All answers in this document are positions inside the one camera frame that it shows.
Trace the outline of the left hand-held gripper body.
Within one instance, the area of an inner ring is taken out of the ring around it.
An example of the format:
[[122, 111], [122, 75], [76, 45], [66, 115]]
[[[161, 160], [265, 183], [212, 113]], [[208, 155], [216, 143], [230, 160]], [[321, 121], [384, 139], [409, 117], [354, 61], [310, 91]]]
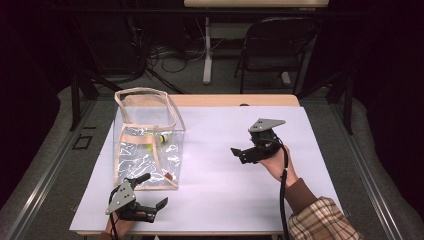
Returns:
[[125, 178], [123, 182], [112, 190], [106, 215], [115, 213], [119, 219], [127, 221], [153, 222], [156, 217], [154, 208], [141, 206], [136, 201], [133, 179]]

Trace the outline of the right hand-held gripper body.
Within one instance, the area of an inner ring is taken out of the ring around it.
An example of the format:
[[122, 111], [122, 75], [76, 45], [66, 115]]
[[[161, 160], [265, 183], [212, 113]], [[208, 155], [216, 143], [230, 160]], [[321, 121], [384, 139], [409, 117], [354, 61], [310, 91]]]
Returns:
[[259, 118], [249, 129], [254, 144], [251, 161], [260, 161], [274, 156], [283, 143], [273, 131], [274, 127], [283, 125], [284, 120]]

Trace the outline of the clear plastic bag beige trim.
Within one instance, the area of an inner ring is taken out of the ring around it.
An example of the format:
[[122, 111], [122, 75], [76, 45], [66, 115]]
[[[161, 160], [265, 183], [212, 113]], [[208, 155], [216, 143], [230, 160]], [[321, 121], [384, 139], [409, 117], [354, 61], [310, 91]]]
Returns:
[[[150, 173], [149, 180], [136, 186], [138, 191], [177, 189], [186, 127], [174, 101], [164, 91], [142, 87], [120, 90], [114, 99], [114, 181]], [[147, 134], [165, 135], [167, 141], [154, 142], [148, 151]]]

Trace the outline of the yellow plastic shuttlecock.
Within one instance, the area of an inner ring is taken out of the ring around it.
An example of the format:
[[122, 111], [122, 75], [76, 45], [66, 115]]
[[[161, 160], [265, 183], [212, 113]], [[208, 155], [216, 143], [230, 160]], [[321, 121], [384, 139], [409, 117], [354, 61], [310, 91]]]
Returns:
[[167, 137], [165, 135], [152, 135], [147, 134], [145, 136], [145, 145], [148, 151], [153, 150], [153, 143], [158, 141], [161, 144], [164, 144], [167, 141]]

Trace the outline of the person's left hand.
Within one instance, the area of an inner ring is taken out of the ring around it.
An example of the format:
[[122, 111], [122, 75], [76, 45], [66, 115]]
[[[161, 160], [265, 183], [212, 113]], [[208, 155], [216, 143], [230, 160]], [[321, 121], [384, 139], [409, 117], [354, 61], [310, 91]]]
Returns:
[[109, 217], [106, 228], [99, 235], [98, 240], [122, 240], [133, 225], [133, 221], [121, 220], [116, 214], [113, 214]]

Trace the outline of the person's right hand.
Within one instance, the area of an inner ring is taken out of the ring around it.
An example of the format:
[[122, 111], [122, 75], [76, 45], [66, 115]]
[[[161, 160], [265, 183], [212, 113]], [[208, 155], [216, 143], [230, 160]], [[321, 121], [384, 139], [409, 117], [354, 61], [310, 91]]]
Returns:
[[282, 180], [283, 171], [286, 171], [286, 187], [292, 186], [299, 179], [293, 167], [290, 150], [287, 146], [283, 146], [272, 157], [261, 160], [260, 164], [262, 164], [277, 181]]

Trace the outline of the black metal stand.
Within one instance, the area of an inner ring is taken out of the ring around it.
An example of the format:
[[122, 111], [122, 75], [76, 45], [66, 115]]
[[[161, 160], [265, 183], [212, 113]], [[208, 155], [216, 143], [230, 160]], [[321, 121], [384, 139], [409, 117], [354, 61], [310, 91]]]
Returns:
[[99, 97], [99, 92], [95, 85], [100, 84], [116, 92], [120, 87], [108, 81], [104, 77], [87, 68], [77, 68], [74, 71], [71, 81], [71, 99], [72, 99], [72, 125], [71, 131], [74, 131], [81, 121], [80, 94], [83, 94], [87, 100], [95, 101]]
[[330, 84], [330, 90], [326, 95], [326, 101], [330, 104], [336, 104], [341, 97], [343, 100], [343, 118], [342, 123], [346, 131], [352, 135], [352, 105], [353, 105], [353, 85], [354, 85], [355, 70], [351, 67], [336, 72], [329, 78], [319, 81], [312, 87], [301, 90], [295, 96], [298, 99], [305, 98], [306, 96], [316, 92], [325, 85]]

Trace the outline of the black folding chair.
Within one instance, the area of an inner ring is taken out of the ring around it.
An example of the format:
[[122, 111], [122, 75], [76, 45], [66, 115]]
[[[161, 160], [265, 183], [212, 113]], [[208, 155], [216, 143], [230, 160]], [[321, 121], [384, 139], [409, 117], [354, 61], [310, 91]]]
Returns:
[[234, 76], [241, 71], [239, 92], [245, 89], [246, 72], [295, 72], [295, 94], [310, 42], [320, 23], [312, 18], [270, 17], [257, 21], [246, 32]]

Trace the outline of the white-legged background desk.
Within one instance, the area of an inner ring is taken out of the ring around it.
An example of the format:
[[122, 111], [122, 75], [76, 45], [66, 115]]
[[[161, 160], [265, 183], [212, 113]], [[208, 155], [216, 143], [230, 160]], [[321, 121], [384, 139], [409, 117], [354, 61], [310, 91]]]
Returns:
[[[326, 8], [329, 0], [184, 0], [184, 6], [189, 8], [298, 8], [314, 9]], [[224, 23], [210, 24], [210, 18], [205, 18], [205, 65], [203, 83], [210, 84], [212, 80], [212, 47], [211, 38], [228, 39], [231, 35], [234, 39], [241, 39], [247, 31], [246, 24]]]

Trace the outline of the black floor socket frame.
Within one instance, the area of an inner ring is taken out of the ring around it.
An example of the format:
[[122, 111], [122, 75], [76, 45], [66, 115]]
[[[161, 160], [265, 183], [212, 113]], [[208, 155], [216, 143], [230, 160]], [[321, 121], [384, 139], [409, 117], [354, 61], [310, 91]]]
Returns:
[[91, 135], [80, 134], [75, 143], [73, 144], [73, 150], [87, 150], [91, 144], [93, 137]]

